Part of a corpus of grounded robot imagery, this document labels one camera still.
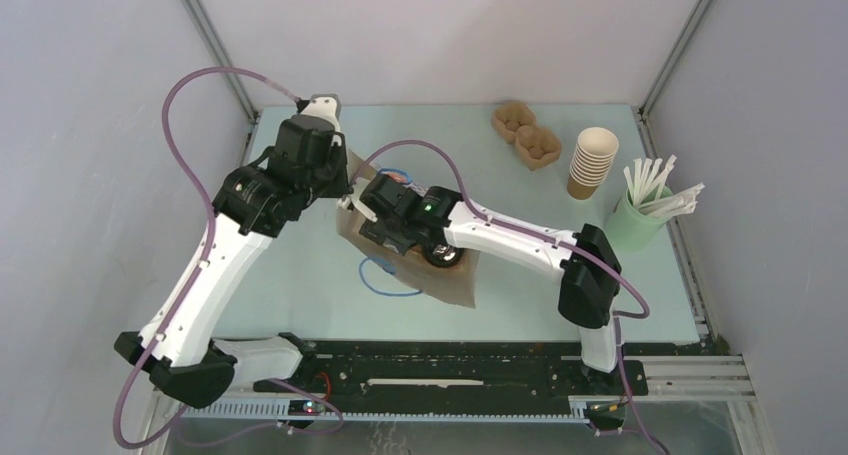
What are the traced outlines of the black plastic cup lid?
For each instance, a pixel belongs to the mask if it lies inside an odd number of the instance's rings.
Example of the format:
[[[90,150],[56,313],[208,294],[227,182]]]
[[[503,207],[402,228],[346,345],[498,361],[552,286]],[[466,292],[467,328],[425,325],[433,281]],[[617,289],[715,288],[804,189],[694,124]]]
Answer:
[[[422,248],[422,256],[432,266],[449,269],[457,266],[463,259],[464,249],[449,244],[432,244]]]

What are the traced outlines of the blue checkered paper bag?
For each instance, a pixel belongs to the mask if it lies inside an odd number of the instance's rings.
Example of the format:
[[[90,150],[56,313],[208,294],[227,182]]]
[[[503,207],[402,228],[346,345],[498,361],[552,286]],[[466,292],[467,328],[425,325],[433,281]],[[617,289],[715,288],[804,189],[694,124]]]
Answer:
[[[475,273],[479,254],[467,252],[454,266],[440,268],[430,264],[419,246],[405,255],[378,246],[359,233],[367,218],[353,209],[336,210],[337,233],[356,247],[365,257],[375,258],[398,282],[408,287],[407,293],[420,290],[446,304],[475,307]]]

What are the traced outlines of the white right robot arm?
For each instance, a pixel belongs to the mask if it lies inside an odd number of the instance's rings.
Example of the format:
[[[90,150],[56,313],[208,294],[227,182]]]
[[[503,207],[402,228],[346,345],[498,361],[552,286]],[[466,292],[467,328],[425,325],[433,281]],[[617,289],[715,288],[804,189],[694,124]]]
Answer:
[[[583,383],[606,393],[620,382],[612,312],[622,267],[600,228],[534,225],[476,208],[460,192],[444,187],[420,194],[386,174],[355,187],[338,205],[364,216],[361,235],[399,255],[418,248],[435,264],[440,248],[478,251],[557,283],[557,310],[578,328]]]

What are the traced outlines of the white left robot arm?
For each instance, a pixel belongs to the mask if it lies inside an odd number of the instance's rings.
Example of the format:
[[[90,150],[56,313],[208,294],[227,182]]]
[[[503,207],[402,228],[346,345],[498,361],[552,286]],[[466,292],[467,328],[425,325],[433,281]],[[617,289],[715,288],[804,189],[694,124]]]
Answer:
[[[253,263],[319,198],[348,194],[344,135],[332,115],[284,120],[276,142],[224,180],[208,229],[178,285],[139,332],[123,332],[116,351],[139,365],[164,394],[205,408],[233,386],[277,378],[304,391],[316,378],[308,349],[293,335],[215,339],[223,310]]]

